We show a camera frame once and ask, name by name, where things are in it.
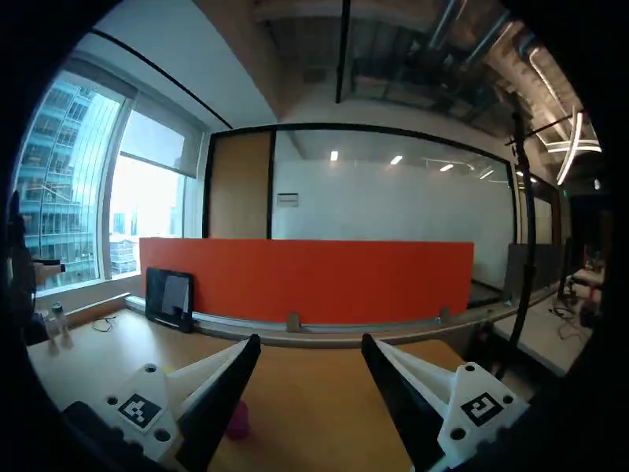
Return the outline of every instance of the bottle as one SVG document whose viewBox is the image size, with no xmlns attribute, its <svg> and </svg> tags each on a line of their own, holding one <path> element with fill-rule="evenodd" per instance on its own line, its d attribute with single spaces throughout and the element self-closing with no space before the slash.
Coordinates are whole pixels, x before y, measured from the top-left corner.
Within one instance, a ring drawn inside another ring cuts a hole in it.
<svg viewBox="0 0 629 472">
<path fill-rule="evenodd" d="M 46 334 L 48 334 L 48 341 L 54 344 L 54 338 L 59 334 L 57 319 L 52 311 L 46 313 L 43 318 L 44 326 L 46 327 Z"/>
<path fill-rule="evenodd" d="M 64 306 L 59 302 L 53 303 L 50 313 L 57 321 L 59 334 L 68 334 L 68 319 L 65 317 Z"/>
</svg>

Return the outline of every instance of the glass wall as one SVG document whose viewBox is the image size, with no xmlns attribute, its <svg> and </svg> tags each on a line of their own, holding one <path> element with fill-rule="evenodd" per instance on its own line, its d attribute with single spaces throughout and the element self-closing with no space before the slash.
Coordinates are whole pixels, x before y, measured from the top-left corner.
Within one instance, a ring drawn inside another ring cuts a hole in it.
<svg viewBox="0 0 629 472">
<path fill-rule="evenodd" d="M 472 298 L 495 297 L 514 236 L 508 173 L 501 161 L 418 138 L 279 131 L 272 238 L 473 242 Z"/>
<path fill-rule="evenodd" d="M 97 196 L 107 146 L 124 98 L 64 72 L 39 106 L 17 173 L 26 246 L 66 272 L 45 288 L 98 278 Z"/>
<path fill-rule="evenodd" d="M 528 241 L 528 223 L 524 182 L 521 172 L 516 174 L 520 192 L 520 238 Z M 561 210 L 559 190 L 535 175 L 531 176 L 535 205 L 535 240 L 537 244 L 561 246 Z"/>
</svg>

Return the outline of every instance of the glass skyscraper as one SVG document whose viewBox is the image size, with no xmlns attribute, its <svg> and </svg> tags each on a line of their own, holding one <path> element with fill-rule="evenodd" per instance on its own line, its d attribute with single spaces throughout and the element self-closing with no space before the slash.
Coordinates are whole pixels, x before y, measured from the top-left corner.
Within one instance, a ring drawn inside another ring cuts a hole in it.
<svg viewBox="0 0 629 472">
<path fill-rule="evenodd" d="M 65 273 L 46 281 L 46 289 L 99 277 L 98 191 L 121 102 L 63 72 L 24 140 L 16 190 L 26 246 L 33 256 L 66 265 Z"/>
</svg>

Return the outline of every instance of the wooden desk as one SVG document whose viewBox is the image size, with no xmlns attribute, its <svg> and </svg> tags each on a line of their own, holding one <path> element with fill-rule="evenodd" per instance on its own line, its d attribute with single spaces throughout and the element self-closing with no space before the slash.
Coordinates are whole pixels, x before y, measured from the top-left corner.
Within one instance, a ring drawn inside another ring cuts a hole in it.
<svg viewBox="0 0 629 472">
<path fill-rule="evenodd" d="M 29 348 L 31 361 L 59 408 L 75 400 L 100 400 L 106 386 L 123 382 L 145 363 L 174 370 L 233 344 L 169 330 L 129 310 L 114 315 L 108 333 L 89 324 L 73 330 L 72 347 L 58 342 L 56 356 L 50 355 L 47 343 Z M 105 322 L 97 323 L 106 327 Z M 402 349 L 450 370 L 463 363 L 442 341 Z M 244 441 L 223 439 L 209 470 L 410 469 L 359 349 L 263 346 L 242 399 L 249 408 L 252 434 Z"/>
</svg>

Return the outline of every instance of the orange divider panel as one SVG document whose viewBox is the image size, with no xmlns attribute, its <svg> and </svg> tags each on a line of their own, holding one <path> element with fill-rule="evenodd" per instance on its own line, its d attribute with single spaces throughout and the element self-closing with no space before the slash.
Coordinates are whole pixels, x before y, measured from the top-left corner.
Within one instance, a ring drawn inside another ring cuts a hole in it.
<svg viewBox="0 0 629 472">
<path fill-rule="evenodd" d="M 285 323 L 391 323 L 466 310 L 471 242 L 140 239 L 147 267 L 194 276 L 194 311 Z"/>
</svg>

